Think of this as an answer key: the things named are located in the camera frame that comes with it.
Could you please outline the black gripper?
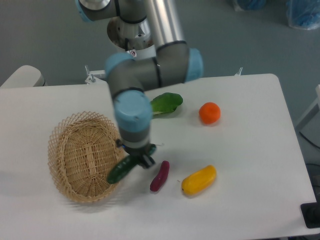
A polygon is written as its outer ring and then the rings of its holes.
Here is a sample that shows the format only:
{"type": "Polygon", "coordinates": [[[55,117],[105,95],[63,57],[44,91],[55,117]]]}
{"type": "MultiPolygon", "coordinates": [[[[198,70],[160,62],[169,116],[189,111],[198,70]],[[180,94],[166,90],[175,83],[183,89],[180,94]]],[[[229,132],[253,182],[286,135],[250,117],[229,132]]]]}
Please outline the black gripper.
{"type": "Polygon", "coordinates": [[[123,148],[124,151],[130,156],[137,157],[140,161],[139,165],[144,169],[149,169],[155,164],[155,161],[152,158],[152,154],[157,150],[157,147],[153,143],[147,143],[143,146],[139,146],[138,148],[132,148],[128,145],[125,145],[122,140],[117,139],[116,146],[118,148],[123,148]]]}

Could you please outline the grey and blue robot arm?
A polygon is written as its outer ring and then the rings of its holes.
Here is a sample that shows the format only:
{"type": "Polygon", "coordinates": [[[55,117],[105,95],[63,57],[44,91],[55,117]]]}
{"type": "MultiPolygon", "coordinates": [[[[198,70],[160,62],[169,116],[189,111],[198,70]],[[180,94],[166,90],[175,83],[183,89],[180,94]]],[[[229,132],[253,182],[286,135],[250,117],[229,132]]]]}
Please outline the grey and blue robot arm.
{"type": "Polygon", "coordinates": [[[117,21],[124,52],[105,62],[120,144],[147,169],[154,165],[150,142],[152,107],[145,91],[203,76],[199,50],[185,41],[173,0],[77,0],[86,22],[117,21]]]}

